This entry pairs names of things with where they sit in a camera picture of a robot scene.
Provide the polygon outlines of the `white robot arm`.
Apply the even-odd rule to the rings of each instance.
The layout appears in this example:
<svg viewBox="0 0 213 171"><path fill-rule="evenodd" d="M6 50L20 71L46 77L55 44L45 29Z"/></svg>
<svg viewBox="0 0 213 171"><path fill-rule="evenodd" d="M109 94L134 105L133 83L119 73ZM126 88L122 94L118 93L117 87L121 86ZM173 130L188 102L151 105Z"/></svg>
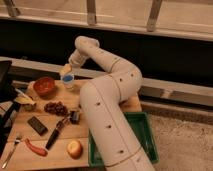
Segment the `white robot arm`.
<svg viewBox="0 0 213 171"><path fill-rule="evenodd" d="M92 59L105 74L80 89L80 106L107 171L155 171L119 104L142 86L142 74L130 61L102 49L99 41L79 36L69 59L72 68Z"/></svg>

